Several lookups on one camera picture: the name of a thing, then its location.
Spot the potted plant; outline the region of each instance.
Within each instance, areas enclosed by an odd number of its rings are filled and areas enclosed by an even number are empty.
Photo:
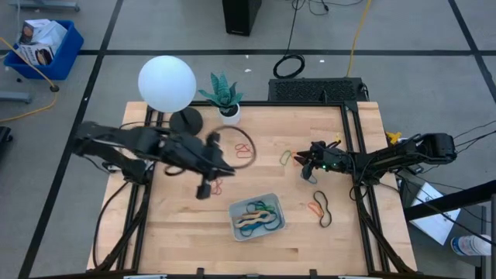
[[[210,104],[219,108],[219,115],[222,122],[226,125],[234,125],[241,119],[241,108],[239,101],[243,93],[236,93],[236,82],[231,87],[227,84],[226,76],[222,73],[220,77],[210,74],[214,94],[209,94],[205,90],[198,90],[200,94],[206,97]]]

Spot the succulent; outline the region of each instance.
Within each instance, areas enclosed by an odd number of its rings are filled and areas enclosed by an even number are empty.
[[[206,97],[210,104],[219,108],[220,112],[229,112],[236,104],[241,101],[243,93],[236,93],[236,83],[233,83],[231,88],[227,85],[227,78],[222,73],[220,77],[216,77],[213,73],[210,74],[214,94],[209,94],[205,90],[198,90],[200,94]]]

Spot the blue plastic crate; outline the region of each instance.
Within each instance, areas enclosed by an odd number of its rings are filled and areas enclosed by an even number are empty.
[[[72,21],[57,20],[57,22],[67,29],[67,33],[65,34],[57,53],[55,53],[52,63],[46,66],[36,65],[35,67],[49,79],[60,81],[65,80],[69,75],[72,65],[76,61],[78,52],[83,45],[84,39],[76,30]],[[24,63],[24,61],[22,61],[22,59],[13,51],[9,52],[9,55],[7,55],[3,64],[15,69],[25,78],[43,79],[40,74]]]

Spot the white pot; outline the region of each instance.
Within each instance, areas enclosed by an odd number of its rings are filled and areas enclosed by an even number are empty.
[[[238,112],[230,117],[224,116],[222,113],[220,113],[220,109],[217,108],[217,112],[219,113],[219,116],[222,119],[222,123],[224,123],[224,125],[238,124],[239,120],[241,119],[241,108],[239,104],[236,104],[236,106],[238,107]]]

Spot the concrete floor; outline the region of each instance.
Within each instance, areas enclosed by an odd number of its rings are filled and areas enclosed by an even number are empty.
[[[21,20],[69,19],[85,39],[83,50],[99,50],[117,0],[84,0],[74,13],[21,11]],[[496,50],[492,0],[456,0],[479,50]],[[348,50],[365,6],[330,6],[327,16],[298,12],[291,48]],[[0,35],[13,41],[16,9],[0,0]],[[319,11],[319,4],[312,9]],[[220,0],[124,0],[109,50],[283,50],[287,46],[293,10],[284,0],[266,0],[250,37],[225,33]],[[470,50],[447,0],[373,1],[358,50]],[[461,133],[496,119],[496,104],[473,55],[427,56],[357,55],[352,76],[362,77],[372,101],[379,103],[384,127],[415,133]],[[210,72],[225,71],[238,81],[246,100],[266,100],[272,67],[281,55],[180,56],[194,71],[198,88],[210,88]],[[85,120],[106,125],[121,122],[124,105],[140,100],[137,76],[149,60],[144,55],[106,55],[92,90]],[[496,73],[496,57],[484,56]],[[0,277],[17,277],[40,217],[60,158],[76,117],[96,56],[80,55],[66,81],[57,82],[60,94],[55,108],[18,121],[2,123],[13,130],[15,141],[0,160]],[[346,73],[346,55],[305,55],[300,78],[334,78]],[[298,65],[283,64],[281,73]],[[30,105],[0,103],[0,119],[39,108],[53,93],[43,81],[22,79],[13,71],[0,71],[0,90],[33,94]],[[471,134],[472,138],[491,127]],[[439,167],[425,178],[462,188],[494,179],[496,149],[488,137]],[[31,276],[82,272],[88,262],[91,238],[100,210],[107,177],[86,160],[71,157],[50,223]],[[450,192],[450,189],[439,190]],[[420,271],[453,277],[473,277],[474,268],[429,252],[412,243]]]

